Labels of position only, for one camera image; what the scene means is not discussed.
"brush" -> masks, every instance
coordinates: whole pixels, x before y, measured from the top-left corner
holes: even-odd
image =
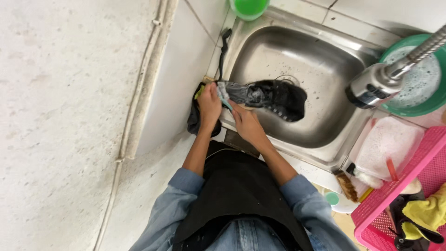
[[[358,203],[358,193],[355,190],[355,186],[351,183],[351,180],[347,177],[344,171],[339,170],[333,173],[341,186],[342,191],[347,199],[354,203]]]

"rag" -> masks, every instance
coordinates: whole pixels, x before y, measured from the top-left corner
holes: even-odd
[[[402,224],[406,239],[424,237],[434,243],[443,243],[444,238],[437,228],[446,224],[446,183],[425,201],[407,202],[403,214],[410,219]]]

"denim shirt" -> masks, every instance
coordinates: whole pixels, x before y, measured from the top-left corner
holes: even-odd
[[[156,199],[149,223],[130,251],[171,251],[173,236],[197,199],[204,179],[180,168]],[[331,217],[331,207],[302,175],[280,187],[294,216],[305,227],[315,251],[357,251]],[[284,251],[268,225],[257,220],[232,222],[207,251]]]

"white container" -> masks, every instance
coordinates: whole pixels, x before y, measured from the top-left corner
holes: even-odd
[[[397,176],[420,145],[424,130],[416,125],[385,117],[376,123],[361,146],[356,168],[386,181],[392,181],[386,159],[391,158]]]

